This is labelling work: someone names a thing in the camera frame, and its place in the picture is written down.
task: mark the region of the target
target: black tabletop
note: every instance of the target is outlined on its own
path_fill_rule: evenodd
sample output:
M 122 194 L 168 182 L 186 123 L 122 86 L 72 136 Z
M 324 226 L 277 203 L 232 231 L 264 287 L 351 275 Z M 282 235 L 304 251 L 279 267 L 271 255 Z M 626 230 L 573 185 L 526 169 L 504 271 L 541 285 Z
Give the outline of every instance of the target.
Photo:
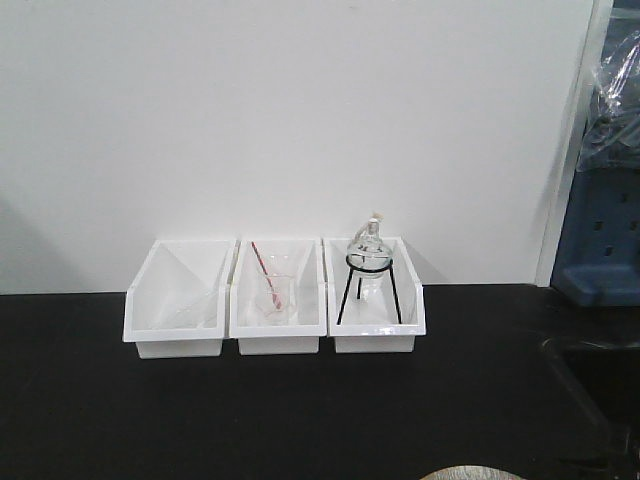
M 637 309 L 532 286 L 425 288 L 412 354 L 140 360 L 124 294 L 0 297 L 0 478 L 417 480 L 480 464 L 571 477 L 597 431 L 549 338 L 616 340 Z

